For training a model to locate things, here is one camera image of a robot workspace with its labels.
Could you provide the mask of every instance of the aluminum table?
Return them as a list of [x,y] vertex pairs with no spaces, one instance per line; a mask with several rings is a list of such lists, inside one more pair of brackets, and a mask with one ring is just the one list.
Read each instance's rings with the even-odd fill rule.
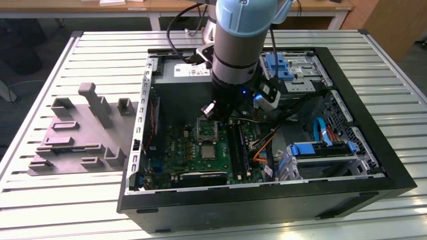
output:
[[[345,218],[149,235],[117,213],[122,172],[30,176],[56,97],[85,103],[83,82],[110,102],[139,99],[149,49],[170,48],[163,31],[85,32],[68,41],[0,163],[0,239],[394,239],[427,236],[427,99],[370,35],[358,31],[278,31],[281,47],[329,47],[418,188]],[[178,47],[202,35],[171,33]]]

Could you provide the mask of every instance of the blue plastic latch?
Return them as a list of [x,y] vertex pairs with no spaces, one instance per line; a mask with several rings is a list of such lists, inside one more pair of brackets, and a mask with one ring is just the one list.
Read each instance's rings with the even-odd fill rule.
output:
[[293,155],[294,155],[294,156],[297,156],[298,154],[301,154],[301,153],[299,153],[299,149],[297,148],[295,145],[291,146],[291,152],[293,152]]
[[355,153],[358,151],[357,144],[353,141],[350,141],[347,145],[349,145],[350,151]]
[[301,144],[295,144],[295,146],[298,147],[298,151],[302,155],[317,153],[314,145],[311,143],[301,143]]
[[[279,80],[283,81],[293,81],[295,78],[295,75],[291,74],[289,66],[290,63],[285,59],[283,54],[278,54],[278,77]],[[271,75],[275,75],[275,67],[277,67],[277,56],[275,54],[267,54],[266,55],[266,67],[269,68],[269,72]]]

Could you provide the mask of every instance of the wire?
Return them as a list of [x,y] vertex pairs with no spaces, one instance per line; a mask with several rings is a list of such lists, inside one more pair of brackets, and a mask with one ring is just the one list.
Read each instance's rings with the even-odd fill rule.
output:
[[254,161],[254,162],[267,163],[267,159],[265,159],[265,158],[255,158],[253,161]]
[[270,35],[271,35],[271,43],[273,43],[273,52],[274,52],[274,77],[279,78],[279,57],[278,57],[278,49],[277,49],[277,40],[274,34],[274,25],[270,25]]
[[275,135],[271,136],[271,138],[266,141],[266,143],[263,144],[263,146],[261,147],[261,149],[258,150],[255,156],[254,156],[254,161],[261,160],[259,155],[263,151],[263,149],[266,148],[267,144],[274,140]]
[[201,15],[201,6],[198,6],[198,10],[199,10],[199,17],[201,17],[201,20],[199,20],[199,24],[198,24],[198,27],[195,29],[195,32],[191,32],[189,31],[189,35],[191,37],[197,36],[199,30],[201,30],[201,27],[202,27],[202,21],[203,21],[203,18],[206,17],[206,14],[207,14],[207,10],[209,10],[209,6],[205,6],[205,11],[203,11],[203,14]]
[[271,128],[270,133],[258,141],[255,141],[255,143],[253,144],[253,146],[257,146],[261,144],[261,142],[263,140],[266,140],[267,138],[270,138],[270,136],[273,134],[277,133],[278,129],[281,128],[282,124],[285,123],[285,121],[289,119],[289,117],[291,117],[301,109],[301,106],[313,98],[319,97],[326,95],[330,92],[329,89],[323,89],[321,91],[317,91],[314,93],[307,93],[305,96],[302,96],[286,109],[283,109],[282,114],[278,116],[278,118],[275,119],[275,121],[273,122],[273,125],[275,126],[274,128]]
[[19,82],[19,83],[12,84],[12,85],[11,85],[11,86],[8,86],[8,87],[10,87],[10,88],[14,88],[15,86],[22,85],[22,84],[27,84],[27,83],[38,83],[38,82],[40,82],[40,83],[46,83],[47,81],[43,81],[43,80],[22,81],[22,82]]
[[271,123],[271,121],[261,121],[261,120],[254,120],[254,119],[245,118],[245,117],[230,116],[230,118],[237,119],[237,120],[242,120],[242,121],[249,121],[253,123]]
[[202,3],[198,3],[195,5],[193,5],[191,7],[187,7],[173,19],[173,21],[170,22],[169,26],[167,26],[167,30],[166,30],[166,39],[167,39],[167,42],[169,42],[169,45],[170,47],[173,48],[173,51],[174,53],[177,54],[177,56],[179,57],[181,60],[183,60],[185,63],[189,64],[189,61],[187,59],[185,58],[185,56],[181,54],[181,52],[178,51],[173,41],[171,41],[171,28],[173,28],[173,25],[175,24],[177,20],[179,19],[181,16],[185,15],[185,13],[187,13],[190,10],[201,7],[203,4]]
[[302,17],[302,15],[303,15],[302,2],[301,2],[301,0],[297,0],[297,2],[298,2],[298,13],[297,13],[297,17]]

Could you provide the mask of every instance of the white sticker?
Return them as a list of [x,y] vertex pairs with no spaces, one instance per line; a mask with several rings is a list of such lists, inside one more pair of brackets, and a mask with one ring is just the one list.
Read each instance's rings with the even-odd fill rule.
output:
[[339,6],[335,8],[337,10],[351,10],[353,8],[349,6]]
[[211,72],[207,69],[207,65],[205,63],[199,65],[191,64],[177,64],[174,70],[174,77],[199,77],[199,76],[210,76]]
[[302,73],[302,72],[303,72],[303,70],[302,70],[302,68],[301,68],[301,67],[294,66],[294,67],[291,67],[291,72],[293,72],[293,73]]
[[130,7],[127,10],[130,10],[130,11],[146,11],[147,8],[146,7]]
[[274,176],[274,170],[266,165],[265,172],[269,174],[270,177]]

